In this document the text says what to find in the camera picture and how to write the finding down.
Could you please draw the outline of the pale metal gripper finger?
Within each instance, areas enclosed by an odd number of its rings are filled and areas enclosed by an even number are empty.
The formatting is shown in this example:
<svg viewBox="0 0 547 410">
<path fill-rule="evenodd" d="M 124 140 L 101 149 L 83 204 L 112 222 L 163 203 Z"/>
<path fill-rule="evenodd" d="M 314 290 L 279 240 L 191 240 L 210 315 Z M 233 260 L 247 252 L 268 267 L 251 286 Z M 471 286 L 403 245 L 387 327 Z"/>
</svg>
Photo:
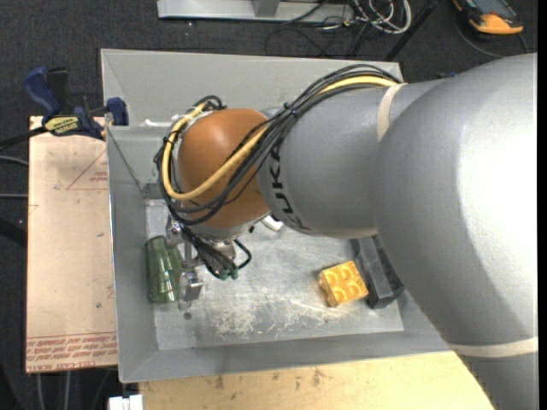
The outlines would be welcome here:
<svg viewBox="0 0 547 410">
<path fill-rule="evenodd" d="M 203 281 L 195 271 L 183 271 L 179 278 L 179 310 L 187 310 L 196 301 L 203 288 Z"/>
<path fill-rule="evenodd" d="M 176 247 L 183 242 L 182 227 L 180 223 L 168 216 L 166 223 L 166 245 Z"/>
</svg>

